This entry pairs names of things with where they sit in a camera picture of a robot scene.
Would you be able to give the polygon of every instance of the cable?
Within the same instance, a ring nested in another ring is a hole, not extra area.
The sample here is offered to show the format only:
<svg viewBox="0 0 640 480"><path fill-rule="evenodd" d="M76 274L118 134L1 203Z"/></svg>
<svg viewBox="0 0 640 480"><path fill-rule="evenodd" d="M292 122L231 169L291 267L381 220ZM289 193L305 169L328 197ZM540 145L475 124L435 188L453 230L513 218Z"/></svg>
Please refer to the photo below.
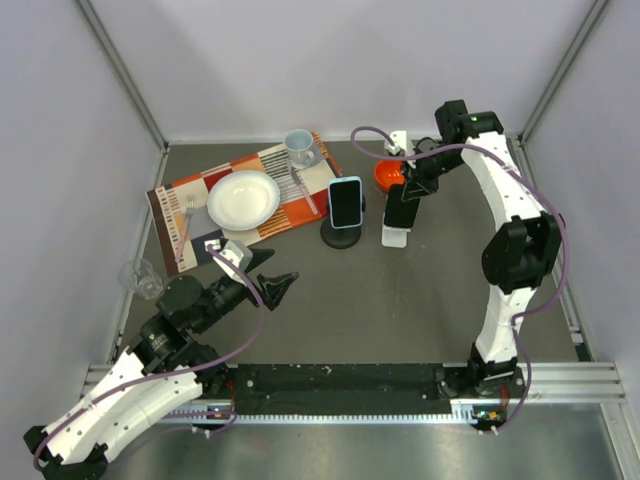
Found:
<svg viewBox="0 0 640 480"><path fill-rule="evenodd" d="M164 418L191 418L191 417L194 417L196 415L199 416L199 417L202 417L202 416L213 417L213 416L220 415L220 414L231 416L231 420L229 420L227 423L225 423L222 427L218 428L217 430L204 430L204 429L201 429L201 428L198 428L198 427L195 427L195 426L186 426L186 425L181 425L179 427L167 428L167 429L163 430L162 432L160 432L159 434L154 435L152 437L149 437L147 440L145 440L140 445L138 445L131 453L128 453L125 457L117 457L112 463L109 464L109 470L113 470L115 468L120 468L128 460L130 460L131 457L135 456L140 450L145 448L151 442L153 442L155 440L158 440L160 437L163 437L168 433L182 432L182 431L187 431L187 430L192 431L193 433L202 432L204 435L207 436L207 440L208 440L211 437L211 435L217 435L219 433L222 433L222 432L228 430L238 420L238 414L236 412L234 412L234 411L231 411L231 410L220 410L218 412L174 413L174 414L166 415Z"/></svg>
<svg viewBox="0 0 640 480"><path fill-rule="evenodd" d="M207 252L209 252L209 254L211 254L216 260L220 260L223 264L225 264L227 267L233 270L234 273L238 274L240 279L244 282L245 286L249 289L249 291L255 298L256 302L258 303L258 309L260 311L260 323L258 324L258 327L256 328L256 331L253 333L253 335L251 335L249 340L247 340L244 344L236 348L231 353L223 355L222 357L219 357L216 360L212 360L211 362L203 363L201 365L197 365L191 368L185 368L183 370L166 372L166 373L157 373L154 375L148 375L144 378L139 378L136 380L131 380L129 382L124 382L118 385L117 387L114 387L111 390L107 390L103 394L94 398L93 401L91 402L92 405L97 405L100 402L102 402L105 398L108 398L117 392L124 391L126 388L129 388L129 387L134 387L136 385L140 385L143 383L152 382L153 380L158 380L160 378L176 377L178 375L184 375L185 373L192 373L192 372L195 373L201 370L206 370L207 368L218 366L226 362L227 360L235 357L236 355L239 355L240 353L244 352L247 348L251 346L251 344L253 344L253 342L256 341L260 333L262 333L265 320L266 320L266 314L267 314L267 307L264 304L262 297L260 296L260 293L258 292L256 287L253 285L249 277L242 270L240 270L238 267L236 267L233 263L231 263L229 260L224 258L222 255L220 255L218 252L216 252L211 245L207 247ZM38 470L39 472L43 470L43 467L40 466L40 455L42 454L42 451L44 450L44 448L49 444L49 442L51 442L51 440L55 438L56 435L58 435L70 423L74 422L86 411L87 411L87 407L80 408L77 412L75 412L69 418L65 419L60 425L54 428L53 431L49 435L47 435L45 439L40 443L40 445L38 445L38 448L36 448L36 451L33 454L33 467L36 470Z"/></svg>
<svg viewBox="0 0 640 480"><path fill-rule="evenodd" d="M418 155L409 155L406 157L392 157L392 156L381 155L379 153L372 152L371 150L367 150L366 148L361 146L356 141L356 135L358 134L358 132L362 132L362 131L370 131L370 132L378 133L382 135L382 137L384 137L384 139L387 140L387 142L389 142L391 145L395 145L395 143L393 142L393 140L391 139L391 137L387 132L376 127L362 126L362 127L355 128L351 132L351 143L356 148L356 150L358 150L359 152L371 158L377 158L380 160L397 160L401 162L408 161L408 160L420 160L423 158L433 157L440 153L450 152L452 150L464 150L464 149L479 152L484 156L489 157L494 162L496 162L501 168L505 169L505 172L509 174L516 182L518 182L524 188L529 190L529 192L531 192L531 194L538 200L538 202L540 202L540 204L543 207L545 207L548 212L551 213L556 223L558 224L560 238L562 239L562 274L560 276L560 281L558 282L558 287L556 288L556 291L553 293L551 298L549 298L549 300L547 300L543 305L537 308L534 308L533 310L530 310L528 312L516 313L511 317L511 330L513 332L513 339L516 343L516 349L518 350L520 355L522 355L527 365L527 382L524 388L524 392L520 397L520 401L513 409L513 412L511 412L511 415L509 416L509 418L507 418L505 423L503 423L500 427L496 429L496 435L497 435L498 433L504 431L507 428L507 426L511 425L512 421L519 415L520 411L522 410L522 406L524 405L524 402L527 396L529 395L529 390L531 389L531 376L533 372L533 368L531 366L531 358L529 357L527 350L524 348L524 345L520 340L520 335L518 334L516 320L521 317L524 318L525 316L535 315L537 313L544 312L545 310L548 310L549 308L551 308L551 306L560 298L562 291L567 285L567 279L569 274L569 243L567 242L567 230L564 224L564 220L560 216L560 213L558 212L558 210L556 210L556 208L551 203L551 200L549 200L542 192L540 192L531 182L522 178L513 170L505 168L507 165L504 163L504 161L500 157L498 157L495 153L487 150L486 148L482 148L477 145L470 145L466 143L453 143L450 145L443 145L441 147L434 148L433 150L429 150L428 152L420 153Z"/></svg>

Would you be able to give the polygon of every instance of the placemat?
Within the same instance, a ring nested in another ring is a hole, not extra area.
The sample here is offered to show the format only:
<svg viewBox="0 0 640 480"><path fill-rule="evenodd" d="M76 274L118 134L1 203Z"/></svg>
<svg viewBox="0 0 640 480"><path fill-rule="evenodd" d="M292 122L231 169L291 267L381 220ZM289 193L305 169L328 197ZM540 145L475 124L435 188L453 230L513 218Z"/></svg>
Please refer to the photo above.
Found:
<svg viewBox="0 0 640 480"><path fill-rule="evenodd" d="M147 199L153 212L167 274L178 275L213 261L211 255L205 250L206 245L222 237L252 245L277 233L286 232L326 216L328 184L333 178L341 176L341 171L318 135L314 133L313 137L314 153L320 160L309 168L299 170L298 174L318 207L318 215L313 214L299 187L293 182L284 144L148 191ZM273 178L280 187L280 207L266 223L259 227L245 232L235 232L216 225L207 213L206 203L209 191L218 180L241 170L258 170ZM176 264L175 252L180 242L188 195L195 197L196 212L189 221L189 232L182 260Z"/></svg>

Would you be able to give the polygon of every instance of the white mug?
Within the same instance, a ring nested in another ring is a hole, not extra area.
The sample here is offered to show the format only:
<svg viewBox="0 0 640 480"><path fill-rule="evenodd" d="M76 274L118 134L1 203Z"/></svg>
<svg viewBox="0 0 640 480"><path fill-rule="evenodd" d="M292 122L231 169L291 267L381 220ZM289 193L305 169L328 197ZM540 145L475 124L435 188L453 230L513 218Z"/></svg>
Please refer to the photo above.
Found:
<svg viewBox="0 0 640 480"><path fill-rule="evenodd" d="M284 146L289 153L289 160L294 168L302 169L313 165L316 156L311 151L313 135L307 130L291 130L284 137Z"/></svg>

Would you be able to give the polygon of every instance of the white wall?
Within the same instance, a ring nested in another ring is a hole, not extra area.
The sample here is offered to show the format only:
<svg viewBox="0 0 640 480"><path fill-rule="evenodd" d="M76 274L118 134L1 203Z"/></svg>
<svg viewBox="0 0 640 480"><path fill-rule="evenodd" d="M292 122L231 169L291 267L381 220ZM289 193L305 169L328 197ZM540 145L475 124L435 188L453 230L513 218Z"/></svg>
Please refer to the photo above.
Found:
<svg viewBox="0 0 640 480"><path fill-rule="evenodd" d="M106 358L159 153L73 2L0 11L0 477L24 480L24 432Z"/></svg>
<svg viewBox="0 0 640 480"><path fill-rule="evenodd" d="M640 422L640 1L617 0L530 144L565 216L571 282L601 359L618 364Z"/></svg>
<svg viewBox="0 0 640 480"><path fill-rule="evenodd" d="M436 133L464 98L520 131L592 0L93 0L163 134Z"/></svg>

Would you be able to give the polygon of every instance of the fork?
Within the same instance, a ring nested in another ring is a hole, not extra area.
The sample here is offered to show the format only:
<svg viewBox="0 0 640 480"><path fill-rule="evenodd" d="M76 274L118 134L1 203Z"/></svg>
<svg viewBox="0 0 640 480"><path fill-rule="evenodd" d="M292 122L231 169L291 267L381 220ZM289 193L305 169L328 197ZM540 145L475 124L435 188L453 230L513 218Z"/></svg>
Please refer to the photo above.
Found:
<svg viewBox="0 0 640 480"><path fill-rule="evenodd" d="M176 252L176 263L180 262L182 252L184 251L184 243L187 241L187 232L189 230L189 220L196 213L196 197L193 195L187 196L187 209L184 212L184 225L182 225L182 231L180 232L180 243L178 244L178 251Z"/></svg>
<svg viewBox="0 0 640 480"><path fill-rule="evenodd" d="M309 207L311 208L313 214L317 215L318 207L316 207L313 198L311 198L311 195L309 195L309 191L307 190L306 185L302 183L302 179L298 175L298 172L296 172L296 169L293 167L293 165L289 165L289 171L291 173L291 177L293 178L293 183L296 184L300 192L302 192L302 195L304 195L304 198L307 200L307 203L309 204Z"/></svg>

